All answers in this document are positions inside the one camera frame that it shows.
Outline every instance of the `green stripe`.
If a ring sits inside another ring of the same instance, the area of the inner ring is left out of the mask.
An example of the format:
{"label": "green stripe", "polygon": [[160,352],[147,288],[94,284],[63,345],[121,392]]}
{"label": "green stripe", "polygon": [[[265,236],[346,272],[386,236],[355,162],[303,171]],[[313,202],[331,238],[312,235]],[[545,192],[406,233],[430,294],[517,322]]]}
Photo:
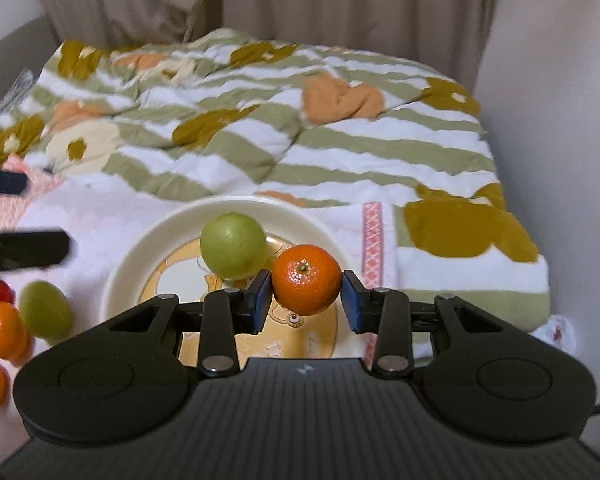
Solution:
{"label": "green stripe", "polygon": [[202,52],[210,49],[213,46],[225,46],[225,45],[235,45],[236,48],[240,48],[247,43],[255,43],[258,40],[254,40],[250,36],[243,34],[241,32],[237,32],[234,30],[234,33],[226,38],[205,38],[204,36],[192,43],[185,43],[193,46],[196,50],[201,50]]}
{"label": "green stripe", "polygon": [[44,107],[56,106],[59,102],[64,100],[39,84],[33,87],[30,95],[38,104]]}
{"label": "green stripe", "polygon": [[115,64],[110,60],[101,62],[99,68],[103,72],[106,72],[110,77],[122,80],[123,84],[128,83],[136,76],[136,70],[132,67],[124,64]]}
{"label": "green stripe", "polygon": [[406,81],[404,83],[393,83],[387,81],[387,75],[368,72],[366,70],[349,70],[349,80],[364,81],[408,103],[417,100],[422,94],[419,88],[408,84]]}
{"label": "green stripe", "polygon": [[[49,70],[50,72],[53,72],[56,76],[64,79],[65,81],[67,81],[69,84],[71,84],[72,86],[74,86],[77,89],[84,89],[84,90],[88,90],[90,92],[94,92],[97,94],[120,95],[120,96],[127,97],[129,99],[132,99],[132,100],[135,100],[136,98],[138,98],[138,84],[137,83],[129,85],[127,88],[124,88],[124,89],[123,88],[115,88],[115,87],[106,85],[103,82],[101,82],[96,77],[95,73],[93,75],[91,75],[89,78],[85,79],[84,81],[76,81],[72,78],[70,78],[70,79],[63,78],[58,72],[58,62],[59,61],[60,61],[60,57],[57,57],[57,58],[52,57],[45,65],[45,70]],[[115,67],[113,67],[113,68],[110,67],[110,65],[112,65],[112,63],[110,62],[109,58],[103,57],[100,60],[100,63],[98,65],[98,70],[103,70],[104,72],[107,72],[116,78],[120,77],[121,74],[118,73],[118,70]]]}
{"label": "green stripe", "polygon": [[26,119],[28,117],[31,117],[31,113],[29,113],[29,114],[24,113],[22,110],[20,110],[19,107],[15,107],[9,111],[9,116],[15,122],[19,123],[20,121],[23,121],[24,119]]}
{"label": "green stripe", "polygon": [[438,70],[432,68],[423,63],[419,63],[410,59],[396,58],[390,56],[383,56],[382,54],[374,54],[374,53],[365,53],[365,52],[338,52],[337,50],[328,50],[328,51],[320,51],[311,49],[312,52],[317,52],[320,56],[323,57],[339,57],[345,61],[361,61],[364,63],[374,63],[378,65],[400,65],[400,66],[409,66],[414,68],[419,68],[426,72],[431,72],[433,74],[440,74]]}
{"label": "green stripe", "polygon": [[375,171],[365,173],[349,173],[342,170],[327,170],[318,166],[293,166],[291,164],[278,163],[267,177],[267,181],[279,182],[289,186],[316,186],[325,182],[341,182],[351,184],[369,180],[378,186],[390,184],[402,184],[403,186],[415,188],[419,182],[410,176],[394,176]]}
{"label": "green stripe", "polygon": [[401,119],[403,121],[410,121],[412,123],[421,124],[427,128],[437,130],[460,130],[464,132],[476,132],[481,137],[486,136],[487,132],[480,126],[479,123],[472,123],[471,121],[447,121],[445,119],[439,119],[436,117],[429,117],[418,113],[410,108],[400,108],[399,110],[389,110],[380,115],[380,117],[393,117],[395,119]]}
{"label": "green stripe", "polygon": [[266,123],[273,129],[286,134],[294,142],[302,131],[298,110],[279,103],[264,103],[251,112],[248,117]]}
{"label": "green stripe", "polygon": [[218,79],[212,79],[210,81],[203,81],[201,83],[199,83],[196,88],[215,88],[215,87],[220,87],[223,84],[229,82],[229,81],[247,81],[250,83],[260,83],[260,84],[264,84],[264,85],[271,85],[271,86],[275,86],[278,88],[278,91],[280,91],[280,87],[281,86],[296,86],[297,88],[302,88],[302,84],[304,83],[304,80],[308,77],[308,76],[312,76],[312,75],[316,75],[317,73],[323,72],[323,70],[321,70],[320,68],[317,68],[315,70],[311,70],[308,72],[303,72],[300,74],[295,74],[289,77],[263,77],[263,78],[257,78],[254,76],[249,76],[246,74],[228,74],[222,77],[219,77]]}
{"label": "green stripe", "polygon": [[159,108],[133,108],[117,114],[134,121],[149,121],[156,124],[168,124],[177,119],[190,119],[200,113],[195,108],[180,105],[164,105]]}
{"label": "green stripe", "polygon": [[256,183],[261,182],[276,164],[269,153],[228,130],[216,133],[202,153],[221,156],[228,163],[240,168]]}
{"label": "green stripe", "polygon": [[355,137],[316,126],[303,132],[297,144],[326,150],[339,148],[353,153],[371,153],[387,159],[398,159],[410,164],[425,164],[437,171],[456,175],[463,171],[494,171],[493,161],[481,153],[459,148],[445,148],[423,140],[385,140],[372,137]]}
{"label": "green stripe", "polygon": [[347,202],[341,202],[340,200],[311,200],[310,198],[299,198],[302,200],[302,207],[337,207],[343,205],[349,205]]}
{"label": "green stripe", "polygon": [[[440,291],[402,289],[411,301],[432,303]],[[531,294],[510,290],[444,290],[511,323],[533,332],[551,314],[549,293]]]}
{"label": "green stripe", "polygon": [[102,171],[122,177],[137,192],[149,193],[165,200],[189,202],[213,194],[202,184],[180,174],[153,175],[141,162],[119,153],[113,153],[109,157]]}
{"label": "green stripe", "polygon": [[398,247],[414,247],[411,235],[404,222],[404,209],[394,205],[395,243]]}
{"label": "green stripe", "polygon": [[213,74],[214,72],[218,72],[226,67],[225,63],[218,63],[217,61],[213,61],[206,57],[200,59],[196,64],[196,68],[193,73],[199,77],[206,77],[209,74]]}
{"label": "green stripe", "polygon": [[127,144],[142,146],[144,148],[171,148],[173,142],[171,139],[147,130],[139,124],[116,122],[122,140]]}
{"label": "green stripe", "polygon": [[200,99],[198,105],[205,110],[218,110],[218,108],[237,108],[240,101],[266,101],[279,94],[279,88],[265,90],[261,88],[236,88],[217,96]]}
{"label": "green stripe", "polygon": [[309,59],[307,56],[297,54],[297,50],[289,57],[281,59],[274,63],[269,63],[266,66],[272,69],[277,68],[306,68],[310,66],[320,66],[322,63],[320,60]]}

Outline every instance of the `gray cloth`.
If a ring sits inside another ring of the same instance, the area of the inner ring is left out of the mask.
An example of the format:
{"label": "gray cloth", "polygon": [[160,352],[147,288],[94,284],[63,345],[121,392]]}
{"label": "gray cloth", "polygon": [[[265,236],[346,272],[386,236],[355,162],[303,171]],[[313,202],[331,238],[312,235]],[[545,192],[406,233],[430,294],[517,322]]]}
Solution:
{"label": "gray cloth", "polygon": [[101,48],[175,42],[228,26],[252,36],[362,48],[473,85],[493,0],[42,0],[63,40]]}
{"label": "gray cloth", "polygon": [[42,16],[14,30],[0,40],[0,99],[14,79],[28,68],[38,76],[58,41],[46,17]]}
{"label": "gray cloth", "polygon": [[28,68],[20,72],[16,81],[13,82],[7,94],[0,101],[0,116],[24,101],[24,98],[29,95],[33,85],[35,85],[36,79],[34,73]]}

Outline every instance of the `white stripe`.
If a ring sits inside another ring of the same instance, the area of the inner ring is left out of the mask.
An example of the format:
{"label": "white stripe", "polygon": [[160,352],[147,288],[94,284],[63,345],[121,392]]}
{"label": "white stripe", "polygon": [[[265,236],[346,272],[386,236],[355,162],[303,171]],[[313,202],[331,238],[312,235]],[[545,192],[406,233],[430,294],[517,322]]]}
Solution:
{"label": "white stripe", "polygon": [[349,70],[364,70],[366,72],[373,72],[376,74],[387,74],[390,72],[397,72],[404,75],[414,76],[419,75],[423,77],[436,76],[434,72],[428,72],[420,67],[409,66],[409,65],[396,65],[396,64],[378,64],[370,61],[355,61],[353,59],[341,59],[335,56],[327,56],[324,61],[331,66],[341,66]]}
{"label": "white stripe", "polygon": [[[333,49],[334,49],[334,47],[332,47],[332,46],[324,46],[324,45],[313,45],[312,48],[315,50],[320,50],[320,51],[326,52],[328,54],[333,52]],[[357,54],[359,56],[369,56],[369,57],[373,57],[376,59],[381,57],[387,61],[395,61],[395,63],[398,65],[416,66],[416,67],[420,67],[425,72],[433,72],[436,75],[440,75],[440,72],[438,72],[435,68],[425,65],[424,63],[414,61],[413,59],[406,59],[403,57],[386,56],[385,54],[379,54],[379,53],[373,52],[371,50],[350,50],[349,52],[341,52],[340,54],[342,56],[347,56],[349,54]]]}
{"label": "white stripe", "polygon": [[121,76],[113,76],[104,70],[96,70],[96,78],[103,85],[111,87],[112,90],[123,91],[127,88],[136,85],[136,77],[131,78],[129,81],[125,81]]}
{"label": "white stripe", "polygon": [[178,59],[203,59],[204,53],[195,50],[172,50],[169,52],[160,52],[160,54],[167,54],[169,57],[176,57]]}
{"label": "white stripe", "polygon": [[431,189],[443,189],[453,195],[464,197],[470,197],[482,186],[498,181],[491,171],[464,171],[451,175],[434,170],[425,164],[410,164],[403,160],[381,158],[371,153],[353,153],[340,148],[317,150],[298,144],[286,153],[281,163],[308,168],[318,166],[353,174],[373,171],[388,176],[412,177]]}
{"label": "white stripe", "polygon": [[120,155],[128,156],[140,162],[151,174],[161,174],[171,171],[174,160],[162,150],[142,148],[141,146],[125,145],[118,148]]}
{"label": "white stripe", "polygon": [[302,108],[302,90],[298,88],[289,88],[288,90],[284,90],[279,94],[274,95],[268,102],[288,105],[299,110]]}
{"label": "white stripe", "polygon": [[385,110],[392,110],[393,108],[397,107],[397,106],[401,106],[403,104],[405,104],[405,100],[395,96],[394,94],[391,94],[389,92],[387,92],[386,90],[381,90],[380,93],[382,94],[382,97],[384,98],[384,109]]}
{"label": "white stripe", "polygon": [[229,64],[231,61],[231,54],[241,46],[242,45],[236,44],[216,44],[206,49],[203,56],[218,64]]}
{"label": "white stripe", "polygon": [[185,153],[173,160],[160,150],[137,146],[122,146],[118,152],[140,162],[153,175],[179,174],[212,192],[252,192],[255,188],[247,174],[219,155]]}
{"label": "white stripe", "polygon": [[440,258],[417,248],[398,247],[399,287],[416,290],[548,290],[548,267],[511,261],[496,247],[474,258]]}
{"label": "white stripe", "polygon": [[327,127],[330,130],[342,132],[352,137],[382,140],[422,140],[423,142],[432,142],[443,148],[457,148],[493,158],[489,145],[484,140],[480,140],[480,135],[477,132],[432,130],[423,124],[403,121],[394,117],[382,117],[375,121],[346,119],[328,124]]}
{"label": "white stripe", "polygon": [[78,173],[69,177],[69,180],[73,180],[78,184],[89,186],[89,188],[96,191],[130,191],[136,193],[128,182],[117,174],[109,174],[103,172],[96,173]]}
{"label": "white stripe", "polygon": [[85,88],[75,87],[66,79],[56,75],[50,70],[42,71],[36,85],[65,100],[106,99],[107,103],[111,104],[115,109],[135,105],[135,101],[126,96],[92,92]]}
{"label": "white stripe", "polygon": [[147,108],[159,108],[164,105],[180,105],[186,107],[195,106],[202,99],[208,97],[218,97],[222,94],[236,89],[263,89],[263,90],[275,90],[276,87],[272,85],[265,85],[261,83],[255,83],[244,80],[231,80],[225,82],[222,86],[215,86],[209,88],[174,88],[166,86],[156,86],[149,88],[146,92],[143,92],[139,98],[141,106]]}
{"label": "white stripe", "polygon": [[171,136],[173,135],[173,131],[182,124],[182,120],[172,120],[166,124],[160,123],[152,123],[151,121],[143,121],[140,119],[130,119],[127,117],[116,117],[117,123],[125,123],[125,124],[134,124],[137,126],[142,126],[145,130],[148,130],[163,139],[171,140]]}
{"label": "white stripe", "polygon": [[287,77],[291,77],[291,76],[295,76],[295,75],[299,75],[299,74],[301,75],[306,72],[314,72],[315,70],[320,70],[321,68],[323,68],[321,65],[302,67],[302,68],[293,67],[293,66],[286,67],[286,68],[270,68],[268,66],[247,65],[247,66],[243,66],[243,67],[231,70],[231,72],[229,74],[226,72],[218,72],[216,74],[206,76],[204,79],[200,80],[200,84],[205,84],[209,81],[215,81],[216,79],[221,79],[221,78],[227,77],[229,75],[231,75],[231,76],[241,75],[241,76],[246,76],[246,77],[250,77],[253,79],[266,79],[266,78],[283,79],[283,78],[287,78]]}
{"label": "white stripe", "polygon": [[11,117],[8,113],[0,114],[0,128],[10,128],[18,121]]}
{"label": "white stripe", "polygon": [[404,205],[419,200],[412,187],[403,184],[379,186],[369,180],[360,182],[323,182],[317,186],[292,186],[281,182],[263,182],[260,191],[280,191],[298,198],[312,200],[339,200],[344,203],[386,202]]}
{"label": "white stripe", "polygon": [[270,153],[274,158],[282,155],[291,144],[285,134],[277,131],[270,124],[248,117],[229,124],[225,130],[241,136],[254,146]]}
{"label": "white stripe", "polygon": [[43,107],[43,105],[41,105],[33,97],[31,97],[31,95],[26,96],[18,108],[24,114],[37,114],[46,110],[46,108]]}
{"label": "white stripe", "polygon": [[186,153],[171,168],[173,173],[195,180],[214,193],[249,193],[255,184],[239,168],[219,155]]}
{"label": "white stripe", "polygon": [[409,110],[413,110],[414,112],[427,117],[434,117],[445,121],[468,121],[470,123],[480,124],[480,121],[472,115],[456,110],[438,110],[422,101],[414,101],[413,103],[398,106],[395,110],[401,110],[403,108],[408,108]]}

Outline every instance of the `pink patterned strip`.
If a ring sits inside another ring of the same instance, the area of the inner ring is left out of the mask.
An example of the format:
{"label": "pink patterned strip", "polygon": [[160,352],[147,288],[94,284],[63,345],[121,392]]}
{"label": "pink patterned strip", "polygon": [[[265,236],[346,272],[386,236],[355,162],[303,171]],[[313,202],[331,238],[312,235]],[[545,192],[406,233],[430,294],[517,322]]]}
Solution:
{"label": "pink patterned strip", "polygon": [[[382,230],[382,204],[367,202],[362,206],[363,240],[362,280],[366,288],[382,285],[384,264],[384,231]],[[376,334],[365,334],[365,364],[371,366],[376,350]]]}
{"label": "pink patterned strip", "polygon": [[29,177],[29,186],[23,195],[0,195],[0,231],[8,231],[15,229],[31,202],[58,187],[62,179],[30,168],[16,155],[10,155],[2,168]]}

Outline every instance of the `blanket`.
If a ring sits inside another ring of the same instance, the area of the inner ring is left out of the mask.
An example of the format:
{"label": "blanket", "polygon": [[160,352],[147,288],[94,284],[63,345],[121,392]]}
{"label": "blanket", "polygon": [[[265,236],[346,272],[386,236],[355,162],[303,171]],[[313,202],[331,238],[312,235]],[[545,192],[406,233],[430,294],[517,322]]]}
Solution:
{"label": "blanket", "polygon": [[[312,122],[306,82],[320,75],[343,81],[343,95],[362,85],[356,106],[372,99],[373,114]],[[67,41],[0,116],[0,165],[16,154],[93,190],[174,202],[382,203],[397,288],[417,301],[452,292],[532,331],[549,316],[548,269],[506,209],[479,114],[448,77],[372,52],[229,29],[114,52]]]}

